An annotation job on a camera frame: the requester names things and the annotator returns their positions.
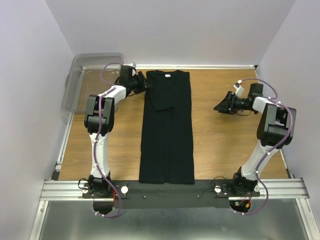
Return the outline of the black t shirt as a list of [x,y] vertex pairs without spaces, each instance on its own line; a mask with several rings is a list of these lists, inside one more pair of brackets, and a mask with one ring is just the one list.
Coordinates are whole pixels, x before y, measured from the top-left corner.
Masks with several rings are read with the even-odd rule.
[[187,71],[150,70],[145,93],[139,182],[195,183],[192,91]]

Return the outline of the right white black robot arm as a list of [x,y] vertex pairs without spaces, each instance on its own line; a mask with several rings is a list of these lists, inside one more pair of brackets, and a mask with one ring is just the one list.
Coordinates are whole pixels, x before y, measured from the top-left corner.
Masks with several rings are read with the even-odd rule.
[[294,135],[297,110],[284,106],[277,100],[278,94],[265,97],[264,85],[252,83],[246,98],[242,98],[243,80],[234,85],[235,91],[228,91],[225,98],[213,109],[218,113],[236,115],[239,111],[261,114],[257,127],[257,144],[247,162],[241,166],[229,181],[228,190],[234,196],[243,196],[255,191],[258,179],[266,164],[283,146],[291,143]]

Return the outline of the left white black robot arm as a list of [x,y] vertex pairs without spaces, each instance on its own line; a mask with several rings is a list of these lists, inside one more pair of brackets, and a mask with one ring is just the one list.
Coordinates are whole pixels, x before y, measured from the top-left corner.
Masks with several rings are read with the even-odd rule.
[[101,198],[109,194],[121,197],[111,182],[108,160],[108,141],[115,125],[115,113],[121,101],[143,93],[150,87],[143,73],[136,70],[136,64],[131,63],[120,66],[119,77],[114,83],[110,83],[108,90],[98,95],[89,95],[84,127],[90,138],[92,166],[87,187],[82,188],[84,192],[97,194]]

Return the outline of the clear plastic bin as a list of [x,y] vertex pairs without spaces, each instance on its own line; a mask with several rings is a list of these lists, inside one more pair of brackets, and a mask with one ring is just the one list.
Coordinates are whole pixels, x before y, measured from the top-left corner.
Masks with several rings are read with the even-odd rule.
[[73,58],[65,80],[62,109],[66,112],[84,114],[89,95],[98,95],[111,85],[102,81],[100,73],[105,66],[103,78],[114,83],[120,75],[120,64],[124,61],[121,53],[84,53]]

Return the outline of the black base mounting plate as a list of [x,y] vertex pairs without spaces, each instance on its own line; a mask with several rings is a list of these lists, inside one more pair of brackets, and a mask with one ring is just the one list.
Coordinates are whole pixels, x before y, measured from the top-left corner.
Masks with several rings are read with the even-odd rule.
[[82,196],[93,200],[95,210],[229,208],[247,211],[258,191],[236,189],[230,179],[196,180],[194,184],[146,184],[137,180],[89,180],[81,187]]

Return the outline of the aluminium frame rail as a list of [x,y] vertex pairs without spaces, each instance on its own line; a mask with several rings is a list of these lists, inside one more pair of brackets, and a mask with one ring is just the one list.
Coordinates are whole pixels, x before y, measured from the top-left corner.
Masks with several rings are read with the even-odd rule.
[[[41,201],[85,201],[93,197],[84,198],[79,188],[84,183],[77,181],[45,181],[40,195]],[[260,195],[256,199],[263,199],[267,196],[266,186],[270,199],[308,199],[310,197],[304,180],[302,178],[289,179],[264,179],[259,183]]]

